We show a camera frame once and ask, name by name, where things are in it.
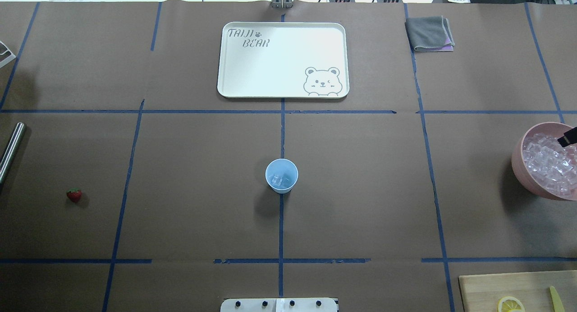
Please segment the lemon slices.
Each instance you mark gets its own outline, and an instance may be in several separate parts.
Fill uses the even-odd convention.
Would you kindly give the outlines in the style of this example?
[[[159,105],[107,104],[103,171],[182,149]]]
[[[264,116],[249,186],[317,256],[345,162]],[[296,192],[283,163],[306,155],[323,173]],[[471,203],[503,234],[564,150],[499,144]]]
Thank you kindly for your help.
[[[525,312],[523,303],[513,296],[503,296],[497,302],[497,312]]]

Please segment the wooden cutting board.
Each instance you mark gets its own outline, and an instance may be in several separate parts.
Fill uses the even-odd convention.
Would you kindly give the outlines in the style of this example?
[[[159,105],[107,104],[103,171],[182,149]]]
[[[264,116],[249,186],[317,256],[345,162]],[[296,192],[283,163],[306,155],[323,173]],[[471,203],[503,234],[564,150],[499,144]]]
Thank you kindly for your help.
[[[576,271],[538,271],[459,277],[466,312],[496,312],[503,296],[513,296],[526,312],[554,312],[549,287],[557,289],[565,312],[576,310]]]

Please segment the yellow plastic knife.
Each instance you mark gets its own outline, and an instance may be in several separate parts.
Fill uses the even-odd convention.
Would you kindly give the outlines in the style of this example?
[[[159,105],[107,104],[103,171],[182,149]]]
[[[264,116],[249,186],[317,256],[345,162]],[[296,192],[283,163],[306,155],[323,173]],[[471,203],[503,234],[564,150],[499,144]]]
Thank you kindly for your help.
[[[550,286],[549,290],[554,312],[565,312],[564,304],[559,293],[557,292],[557,289],[553,286]]]

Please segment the cream bear tray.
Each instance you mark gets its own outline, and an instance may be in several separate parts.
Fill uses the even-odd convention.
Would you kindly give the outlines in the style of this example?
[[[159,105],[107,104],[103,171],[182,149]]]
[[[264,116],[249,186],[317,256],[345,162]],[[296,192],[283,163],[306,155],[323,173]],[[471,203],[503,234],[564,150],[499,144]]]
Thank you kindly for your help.
[[[344,98],[350,90],[345,28],[316,22],[227,23],[217,89],[225,98]]]

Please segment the light blue plastic cup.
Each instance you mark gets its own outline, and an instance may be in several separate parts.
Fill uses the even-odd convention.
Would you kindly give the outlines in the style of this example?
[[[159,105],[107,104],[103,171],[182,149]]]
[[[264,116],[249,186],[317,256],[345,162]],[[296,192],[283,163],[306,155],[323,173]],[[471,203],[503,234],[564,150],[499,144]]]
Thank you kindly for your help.
[[[288,193],[296,185],[299,171],[294,162],[287,159],[276,159],[265,169],[267,184],[279,194]]]

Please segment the pink bowl of ice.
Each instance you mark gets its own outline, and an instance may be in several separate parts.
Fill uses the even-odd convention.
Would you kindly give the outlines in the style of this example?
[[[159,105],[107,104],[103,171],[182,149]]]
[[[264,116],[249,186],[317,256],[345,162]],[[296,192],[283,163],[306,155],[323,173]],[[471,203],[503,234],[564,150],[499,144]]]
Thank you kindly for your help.
[[[576,200],[576,145],[561,147],[557,141],[572,128],[557,122],[539,123],[519,139],[511,166],[531,193],[552,200]]]

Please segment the grey folded cloth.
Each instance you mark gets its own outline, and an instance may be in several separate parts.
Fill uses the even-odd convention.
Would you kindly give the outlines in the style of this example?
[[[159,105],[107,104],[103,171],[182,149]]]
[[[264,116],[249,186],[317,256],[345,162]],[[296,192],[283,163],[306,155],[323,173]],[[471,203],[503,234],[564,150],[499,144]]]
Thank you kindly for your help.
[[[414,52],[452,52],[455,41],[445,16],[407,18],[405,27]]]

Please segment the steel muddler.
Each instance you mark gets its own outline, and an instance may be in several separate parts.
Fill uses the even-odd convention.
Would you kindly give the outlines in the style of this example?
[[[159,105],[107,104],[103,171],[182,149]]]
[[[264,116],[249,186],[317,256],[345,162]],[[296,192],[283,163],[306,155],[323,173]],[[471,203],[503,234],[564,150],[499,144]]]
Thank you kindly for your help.
[[[12,131],[12,135],[11,135],[11,137],[8,141],[8,144],[5,148],[5,151],[2,154],[1,165],[0,165],[0,184],[1,184],[1,187],[6,181],[6,178],[7,178],[8,173],[9,173],[9,169],[10,169],[12,162],[16,156],[16,152],[18,150],[18,147],[20,146],[20,143],[21,143],[22,138],[25,134],[26,128],[27,128],[27,126],[25,123],[23,123],[23,122],[16,123],[16,125],[14,126],[14,129]]]

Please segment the red strawberry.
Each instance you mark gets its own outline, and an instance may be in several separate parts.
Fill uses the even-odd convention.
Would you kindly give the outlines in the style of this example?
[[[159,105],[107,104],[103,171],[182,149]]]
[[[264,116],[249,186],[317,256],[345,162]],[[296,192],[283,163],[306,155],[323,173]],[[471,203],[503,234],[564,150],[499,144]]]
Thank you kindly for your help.
[[[72,203],[78,203],[82,198],[82,190],[80,188],[71,188],[66,191],[66,196]]]

